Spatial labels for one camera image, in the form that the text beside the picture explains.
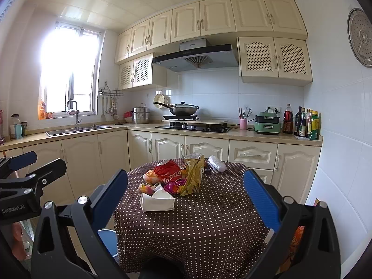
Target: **pink utensil holder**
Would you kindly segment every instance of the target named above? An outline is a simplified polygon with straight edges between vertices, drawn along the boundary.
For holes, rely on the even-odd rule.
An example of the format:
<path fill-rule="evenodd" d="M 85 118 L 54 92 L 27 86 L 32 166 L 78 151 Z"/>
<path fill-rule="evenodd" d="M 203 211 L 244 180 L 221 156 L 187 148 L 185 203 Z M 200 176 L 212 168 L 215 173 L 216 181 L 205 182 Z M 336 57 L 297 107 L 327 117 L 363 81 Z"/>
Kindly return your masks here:
<path fill-rule="evenodd" d="M 247 130 L 247 119 L 239 119 L 239 129 Z"/>

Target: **kitchen sink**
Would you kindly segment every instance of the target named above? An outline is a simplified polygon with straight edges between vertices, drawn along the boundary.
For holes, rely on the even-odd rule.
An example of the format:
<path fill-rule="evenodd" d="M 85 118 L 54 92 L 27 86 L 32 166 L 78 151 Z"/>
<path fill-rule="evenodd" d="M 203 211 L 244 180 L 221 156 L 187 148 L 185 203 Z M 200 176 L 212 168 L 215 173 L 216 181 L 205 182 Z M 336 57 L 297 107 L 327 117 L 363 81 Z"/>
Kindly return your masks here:
<path fill-rule="evenodd" d="M 45 132 L 48 136 L 55 136 L 55 135 L 64 135 L 64 134 L 71 134 L 71 133 L 77 133 L 82 131 L 91 131 L 91 130 L 100 130 L 110 128 L 109 126 L 100 126 L 100 125 L 93 125 L 90 127 L 79 127 L 79 130 L 76 130 L 76 128 L 72 129 L 62 129 L 62 130 L 55 130 L 55 131 L 49 131 Z"/>

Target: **silver screw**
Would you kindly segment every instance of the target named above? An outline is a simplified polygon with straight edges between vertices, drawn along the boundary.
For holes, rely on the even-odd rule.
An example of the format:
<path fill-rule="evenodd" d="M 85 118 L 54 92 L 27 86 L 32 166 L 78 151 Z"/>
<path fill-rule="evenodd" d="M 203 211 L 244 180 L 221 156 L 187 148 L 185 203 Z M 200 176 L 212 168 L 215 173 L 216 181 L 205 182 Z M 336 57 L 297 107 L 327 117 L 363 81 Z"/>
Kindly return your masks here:
<path fill-rule="evenodd" d="M 284 197 L 284 202 L 291 205 L 295 202 L 295 200 L 290 196 L 286 196 L 286 197 Z"/>
<path fill-rule="evenodd" d="M 53 203 L 51 201 L 48 201 L 44 204 L 44 208 L 50 209 L 52 207 Z"/>
<path fill-rule="evenodd" d="M 327 204 L 325 201 L 321 201 L 321 202 L 319 203 L 319 205 L 320 205 L 323 209 L 328 208 L 328 204 Z"/>
<path fill-rule="evenodd" d="M 85 204 L 88 201 L 88 197 L 86 196 L 81 196 L 77 199 L 77 202 L 81 205 Z"/>

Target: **round table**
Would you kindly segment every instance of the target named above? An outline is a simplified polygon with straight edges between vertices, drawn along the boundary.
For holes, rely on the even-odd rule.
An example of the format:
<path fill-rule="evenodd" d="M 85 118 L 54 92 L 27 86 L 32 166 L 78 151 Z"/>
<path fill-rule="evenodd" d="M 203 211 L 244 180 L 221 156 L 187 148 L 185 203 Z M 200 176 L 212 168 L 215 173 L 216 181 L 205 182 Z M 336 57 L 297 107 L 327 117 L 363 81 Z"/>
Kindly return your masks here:
<path fill-rule="evenodd" d="M 244 189 L 248 168 L 226 162 L 223 173 L 204 172 L 199 193 L 177 195 L 174 210 L 143 212 L 137 188 L 159 162 L 128 173 L 114 214 L 120 267 L 140 272 L 158 256 L 176 263 L 189 279 L 243 278 L 265 249 L 269 231 Z"/>

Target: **brown tablecloth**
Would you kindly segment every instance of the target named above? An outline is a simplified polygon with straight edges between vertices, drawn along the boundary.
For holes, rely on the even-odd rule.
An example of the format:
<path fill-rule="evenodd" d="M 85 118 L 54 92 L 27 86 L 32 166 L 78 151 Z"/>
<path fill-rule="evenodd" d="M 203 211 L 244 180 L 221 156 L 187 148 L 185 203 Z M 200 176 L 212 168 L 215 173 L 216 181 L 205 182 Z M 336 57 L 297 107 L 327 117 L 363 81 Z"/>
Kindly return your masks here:
<path fill-rule="evenodd" d="M 263 252 L 268 233 L 243 186 L 248 168 L 226 163 L 223 173 L 206 171 L 200 193 L 176 196 L 174 210 L 143 212 L 137 188 L 158 163 L 128 173 L 115 212 L 120 267 L 139 272 L 158 256 L 179 265 L 189 279 L 243 278 Z"/>

